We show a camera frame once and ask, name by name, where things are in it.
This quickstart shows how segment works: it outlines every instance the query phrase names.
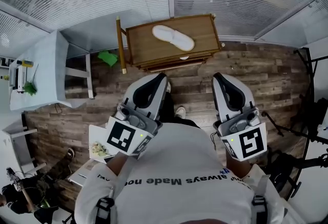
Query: green cloth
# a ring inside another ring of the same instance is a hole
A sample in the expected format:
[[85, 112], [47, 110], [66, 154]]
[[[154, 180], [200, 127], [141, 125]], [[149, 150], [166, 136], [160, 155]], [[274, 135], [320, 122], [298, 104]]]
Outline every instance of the green cloth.
[[98, 54], [98, 58], [102, 59], [105, 63], [111, 67], [117, 62], [118, 56], [116, 54], [111, 54], [108, 51], [102, 51]]

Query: person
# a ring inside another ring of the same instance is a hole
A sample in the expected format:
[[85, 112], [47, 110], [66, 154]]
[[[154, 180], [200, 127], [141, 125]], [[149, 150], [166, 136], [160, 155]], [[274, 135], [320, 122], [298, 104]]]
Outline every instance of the person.
[[19, 185], [26, 191], [28, 197], [23, 192], [16, 191], [14, 184], [4, 186], [2, 194], [0, 194], [0, 207], [7, 205], [17, 214], [30, 213], [41, 207], [42, 203], [45, 202], [44, 198], [51, 199], [53, 197], [53, 195], [48, 196], [53, 184], [60, 179], [65, 179], [72, 173], [69, 164], [74, 155], [74, 150], [69, 148], [65, 157], [57, 162], [46, 174], [22, 179]]
[[[163, 126], [135, 162], [117, 197], [115, 189], [128, 157], [118, 153], [106, 165], [94, 166], [76, 200], [76, 223], [251, 223], [254, 190], [263, 171], [234, 160], [228, 152], [224, 167], [205, 131], [185, 119], [185, 108], [174, 113], [169, 92], [159, 116]], [[111, 219], [96, 222], [97, 204], [106, 197], [115, 198]], [[268, 223], [281, 223], [284, 207], [271, 182], [266, 183], [264, 197]]]

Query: wooden floor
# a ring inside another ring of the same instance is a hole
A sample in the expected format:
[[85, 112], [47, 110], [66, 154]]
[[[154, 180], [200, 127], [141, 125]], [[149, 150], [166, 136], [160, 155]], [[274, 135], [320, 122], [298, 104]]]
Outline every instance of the wooden floor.
[[[68, 61], [70, 67], [83, 66], [80, 58]], [[76, 151], [76, 159], [71, 165], [77, 170], [88, 160], [88, 126], [103, 125], [110, 115], [115, 113], [117, 104], [127, 87], [146, 75], [144, 72], [128, 67], [128, 74], [123, 75], [119, 64], [110, 68], [96, 55], [91, 57], [93, 88], [95, 100], [91, 100], [77, 109], [63, 105], [40, 108], [26, 113], [29, 127], [37, 128], [38, 133], [30, 138], [31, 153], [38, 163], [47, 162], [49, 169], [61, 157], [68, 147]], [[187, 118], [195, 121], [208, 135], [215, 118], [215, 108], [211, 88], [211, 78], [216, 72], [236, 76], [250, 87], [256, 106], [260, 111], [266, 110], [278, 124], [288, 125], [290, 117], [295, 115], [300, 104], [300, 94], [305, 94], [309, 78], [300, 58], [293, 54], [293, 49], [273, 45], [245, 45], [226, 43], [221, 52], [210, 58], [206, 64], [191, 66], [166, 72], [172, 84], [172, 97], [175, 106], [183, 105]], [[68, 94], [87, 97], [86, 86], [70, 81]], [[277, 135], [267, 120], [268, 145], [273, 149], [301, 157], [305, 138], [294, 135]], [[224, 147], [215, 138], [219, 158], [224, 162]], [[61, 203], [66, 208], [74, 209], [74, 202], [80, 188], [66, 180], [59, 182], [65, 188], [61, 192]]]

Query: white box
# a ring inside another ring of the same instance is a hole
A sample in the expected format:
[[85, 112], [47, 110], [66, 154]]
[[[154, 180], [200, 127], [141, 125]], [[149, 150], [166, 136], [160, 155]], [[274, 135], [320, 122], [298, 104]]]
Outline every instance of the white box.
[[233, 159], [244, 161], [267, 151], [265, 123], [220, 137]]
[[154, 137], [149, 132], [112, 116], [108, 120], [106, 131], [107, 139], [104, 144], [110, 154], [121, 152], [127, 155], [138, 155]]

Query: white shoe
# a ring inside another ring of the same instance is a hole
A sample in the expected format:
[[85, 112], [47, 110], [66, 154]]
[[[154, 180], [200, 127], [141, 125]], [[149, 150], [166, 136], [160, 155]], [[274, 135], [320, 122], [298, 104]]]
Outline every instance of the white shoe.
[[192, 40], [189, 36], [173, 30], [165, 25], [155, 25], [152, 32], [157, 39], [169, 42], [182, 51], [188, 52], [195, 46], [194, 40]]
[[75, 157], [75, 152], [72, 148], [69, 148], [67, 151], [67, 155], [73, 160]]
[[168, 82], [168, 87], [166, 88], [166, 91], [168, 93], [171, 93], [171, 83], [170, 82]]
[[184, 107], [179, 107], [175, 111], [175, 116], [185, 119], [186, 118], [186, 109]]

